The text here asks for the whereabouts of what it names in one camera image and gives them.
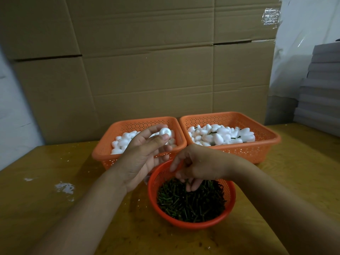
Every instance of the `wall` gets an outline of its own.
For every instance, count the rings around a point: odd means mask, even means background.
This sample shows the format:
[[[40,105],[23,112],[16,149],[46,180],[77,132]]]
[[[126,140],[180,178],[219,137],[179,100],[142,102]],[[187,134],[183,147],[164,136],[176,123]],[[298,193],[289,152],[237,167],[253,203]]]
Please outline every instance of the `wall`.
[[[43,144],[19,82],[0,49],[0,170]]]
[[[340,0],[283,0],[266,124],[293,120],[301,80],[315,45],[340,38]]]

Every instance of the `orange round basket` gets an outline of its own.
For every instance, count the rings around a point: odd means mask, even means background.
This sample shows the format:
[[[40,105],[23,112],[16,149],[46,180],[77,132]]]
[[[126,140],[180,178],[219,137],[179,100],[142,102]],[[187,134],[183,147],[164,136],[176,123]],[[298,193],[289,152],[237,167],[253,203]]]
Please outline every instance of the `orange round basket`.
[[[189,223],[189,222],[183,222],[177,219],[172,218],[171,216],[168,216],[166,213],[164,213],[159,206],[157,205],[157,192],[159,187],[165,182],[170,180],[172,177],[175,176],[175,172],[170,172],[169,167],[172,163],[172,160],[169,160],[168,162],[165,162],[161,165],[159,165],[153,174],[151,175],[149,182],[148,182],[148,194],[149,199],[151,201],[151,204],[153,208],[156,210],[156,212],[163,217],[165,220],[167,220],[169,223],[173,224],[174,226],[185,228],[185,229],[192,229],[192,230],[198,230],[198,229],[204,229],[207,227],[211,227],[220,221],[222,221],[233,209],[236,201],[236,190],[233,182],[226,181],[226,180],[218,180],[220,184],[223,185],[223,191],[224,191],[224,198],[227,201],[225,203],[225,210],[220,214],[218,217],[202,222],[202,223]]]

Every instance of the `forearm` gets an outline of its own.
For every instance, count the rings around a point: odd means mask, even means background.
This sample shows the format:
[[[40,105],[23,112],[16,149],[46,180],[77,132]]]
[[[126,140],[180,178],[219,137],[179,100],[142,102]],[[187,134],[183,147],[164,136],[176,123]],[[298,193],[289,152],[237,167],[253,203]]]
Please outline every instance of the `forearm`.
[[[263,171],[243,163],[235,183],[263,216],[290,254],[336,254],[340,228]]]
[[[30,254],[93,254],[125,195],[123,181],[106,171]]]

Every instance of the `right hand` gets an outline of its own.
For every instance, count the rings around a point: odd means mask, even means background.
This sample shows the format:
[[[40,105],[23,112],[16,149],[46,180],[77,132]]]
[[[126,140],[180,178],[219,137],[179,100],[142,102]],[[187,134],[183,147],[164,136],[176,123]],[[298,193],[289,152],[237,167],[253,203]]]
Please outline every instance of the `right hand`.
[[[176,155],[170,166],[171,172],[176,170],[181,160],[184,160],[184,163],[182,168],[176,172],[176,178],[181,182],[189,179],[187,191],[197,190],[203,180],[233,180],[238,165],[243,160],[246,161],[239,156],[219,150],[189,145]]]

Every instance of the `table surface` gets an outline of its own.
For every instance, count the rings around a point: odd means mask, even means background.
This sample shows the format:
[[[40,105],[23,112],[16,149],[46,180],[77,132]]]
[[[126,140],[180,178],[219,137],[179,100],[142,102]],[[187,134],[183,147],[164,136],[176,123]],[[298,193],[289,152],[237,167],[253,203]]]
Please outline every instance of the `table surface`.
[[[340,139],[295,123],[270,128],[282,143],[258,167],[340,221]],[[96,144],[40,146],[0,172],[0,254],[25,253],[104,172],[91,158]],[[187,231],[156,214],[144,183],[124,198],[96,254],[174,252],[287,254],[238,187],[235,207],[225,220]]]

